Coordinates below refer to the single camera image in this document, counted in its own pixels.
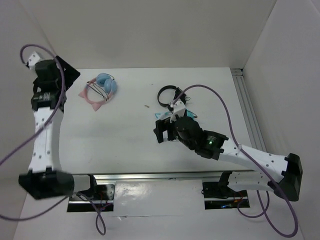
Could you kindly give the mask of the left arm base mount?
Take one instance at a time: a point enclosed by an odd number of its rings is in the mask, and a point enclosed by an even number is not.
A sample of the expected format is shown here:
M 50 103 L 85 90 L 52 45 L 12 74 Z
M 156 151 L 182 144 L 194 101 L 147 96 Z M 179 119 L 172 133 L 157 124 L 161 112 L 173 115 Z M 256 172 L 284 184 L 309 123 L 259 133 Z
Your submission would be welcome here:
M 98 183 L 95 193 L 89 196 L 97 209 L 102 212 L 114 211 L 115 182 Z M 83 196 L 74 195 L 69 198 L 67 205 L 68 213 L 95 212 L 91 203 Z

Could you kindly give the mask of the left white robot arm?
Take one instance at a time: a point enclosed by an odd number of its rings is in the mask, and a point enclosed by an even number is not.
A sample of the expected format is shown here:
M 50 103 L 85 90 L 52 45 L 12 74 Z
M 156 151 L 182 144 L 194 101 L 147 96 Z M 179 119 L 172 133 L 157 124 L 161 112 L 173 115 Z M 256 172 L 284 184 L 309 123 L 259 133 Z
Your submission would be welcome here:
M 30 55 L 27 63 L 36 73 L 31 108 L 37 136 L 28 172 L 19 175 L 18 183 L 35 200 L 72 197 L 77 193 L 92 200 L 99 193 L 95 177 L 63 171 L 59 155 L 66 91 L 80 72 L 59 56 L 43 59 L 37 52 Z

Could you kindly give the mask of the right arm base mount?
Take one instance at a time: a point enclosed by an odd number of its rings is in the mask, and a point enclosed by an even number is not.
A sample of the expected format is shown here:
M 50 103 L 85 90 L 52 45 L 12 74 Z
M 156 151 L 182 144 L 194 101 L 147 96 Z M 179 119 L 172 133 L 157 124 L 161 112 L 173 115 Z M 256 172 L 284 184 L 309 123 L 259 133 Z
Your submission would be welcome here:
M 250 202 L 246 190 L 234 191 L 219 187 L 218 182 L 203 182 L 201 194 L 206 210 L 249 208 Z

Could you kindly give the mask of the pink blue cat-ear headphones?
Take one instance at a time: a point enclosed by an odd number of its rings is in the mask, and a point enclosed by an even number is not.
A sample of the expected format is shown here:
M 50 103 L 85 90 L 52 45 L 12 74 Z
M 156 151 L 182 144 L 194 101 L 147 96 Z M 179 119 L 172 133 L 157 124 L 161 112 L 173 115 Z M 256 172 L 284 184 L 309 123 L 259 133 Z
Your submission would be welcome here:
M 89 99 L 88 91 L 92 89 L 96 93 L 102 96 L 102 100 L 93 101 Z M 117 92 L 118 86 L 115 78 L 108 73 L 100 73 L 92 80 L 86 82 L 83 90 L 78 94 L 88 104 L 91 105 L 96 112 L 101 106 L 105 105 L 109 100 L 113 98 L 113 95 Z

